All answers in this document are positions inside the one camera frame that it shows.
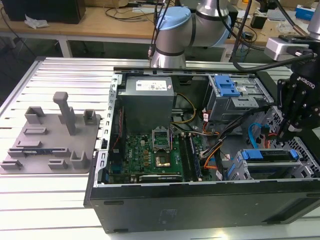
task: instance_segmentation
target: blue box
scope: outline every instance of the blue box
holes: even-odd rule
[[[310,21],[315,13],[315,10],[315,8],[305,8],[302,5],[298,5],[295,9],[295,17],[297,19]]]

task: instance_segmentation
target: blue latch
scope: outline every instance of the blue latch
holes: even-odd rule
[[[298,153],[297,153],[296,150],[291,149],[291,150],[290,150],[290,153],[291,153],[291,155],[292,155],[292,157],[293,157],[294,159],[296,159],[296,160],[299,159],[299,155],[298,155]]]
[[[217,75],[214,79],[222,97],[239,97],[241,95],[235,87],[236,84],[229,76]]]
[[[245,150],[244,152],[248,155],[249,159],[264,159],[260,150],[258,149],[248,149],[248,150]]]
[[[245,151],[241,152],[241,155],[242,155],[244,160],[248,160],[249,159],[249,156]]]

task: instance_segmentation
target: gray power supply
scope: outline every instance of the gray power supply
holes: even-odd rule
[[[119,89],[128,134],[150,134],[157,127],[168,129],[174,90],[171,77],[132,76]]]

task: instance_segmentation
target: label sticker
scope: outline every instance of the label sticker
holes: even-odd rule
[[[37,154],[37,151],[23,151],[24,154]]]
[[[243,86],[237,86],[236,89],[237,89],[238,91],[247,91],[246,88],[243,87]]]
[[[218,170],[216,171],[215,175],[220,181],[222,181],[222,174]]]
[[[203,121],[205,121],[205,122],[209,121],[209,114],[208,113],[203,114]]]
[[[230,161],[230,154],[226,154],[225,158],[222,159],[222,161]]]
[[[135,85],[136,91],[167,91],[165,80],[138,80]]]

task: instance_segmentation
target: computer tower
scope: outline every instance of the computer tower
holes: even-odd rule
[[[2,0],[11,21],[36,20],[78,24],[85,15],[84,0]]]

